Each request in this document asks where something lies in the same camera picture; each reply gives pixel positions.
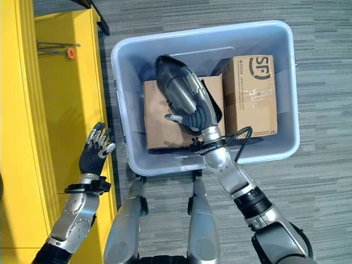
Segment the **brown cardboard box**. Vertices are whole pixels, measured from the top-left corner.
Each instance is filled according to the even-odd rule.
[[[219,108],[224,109],[222,77],[201,77]],[[187,133],[182,125],[166,120],[166,114],[172,114],[166,103],[166,99],[160,92],[156,81],[144,82],[144,122],[147,136],[147,149],[159,149],[165,147],[183,147],[192,144],[194,136]],[[219,122],[221,134],[225,134],[225,122],[223,118]]]
[[[223,69],[226,133],[252,126],[252,136],[277,133],[272,55],[234,57]]]

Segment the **silver robotic arm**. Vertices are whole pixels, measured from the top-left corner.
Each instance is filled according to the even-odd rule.
[[[111,186],[100,176],[107,155],[115,149],[115,143],[106,144],[110,130],[102,135],[104,127],[104,123],[97,123],[87,138],[79,161],[82,173],[79,183],[65,189],[69,196],[64,210],[33,264],[68,263],[88,236],[96,218],[99,196]]]
[[[174,114],[166,119],[185,125],[192,132],[200,131],[203,143],[195,152],[212,171],[226,193],[244,215],[255,232],[252,243],[265,264],[312,264],[310,243],[304,233],[292,225],[270,202],[244,167],[237,163],[226,147],[215,118],[214,103],[202,82],[184,63],[170,56],[156,61],[157,83]]]

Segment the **black strap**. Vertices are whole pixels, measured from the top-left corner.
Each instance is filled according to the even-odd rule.
[[[102,195],[110,191],[111,183],[108,183],[106,177],[100,176],[99,180],[92,180],[90,184],[70,184],[66,189],[67,194],[92,193]]]

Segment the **yellow cabinet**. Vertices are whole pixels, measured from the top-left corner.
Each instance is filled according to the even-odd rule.
[[[61,213],[64,188],[97,121],[106,122],[94,9],[33,16],[28,0],[1,1],[1,263],[30,263]],[[38,56],[37,41],[79,43],[76,58]],[[102,175],[113,186],[109,158]],[[102,263],[116,215],[114,188],[70,263]]]

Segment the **plastic bin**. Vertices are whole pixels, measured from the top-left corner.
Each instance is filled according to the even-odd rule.
[[[293,36],[281,21],[261,21],[127,38],[111,55],[128,162],[141,175],[203,169],[202,157],[187,149],[147,150],[143,82],[155,80],[153,64],[162,54],[185,62],[198,76],[215,74],[229,58],[274,56],[278,134],[248,145],[240,163],[281,160],[299,146]],[[231,147],[236,151],[238,146]]]

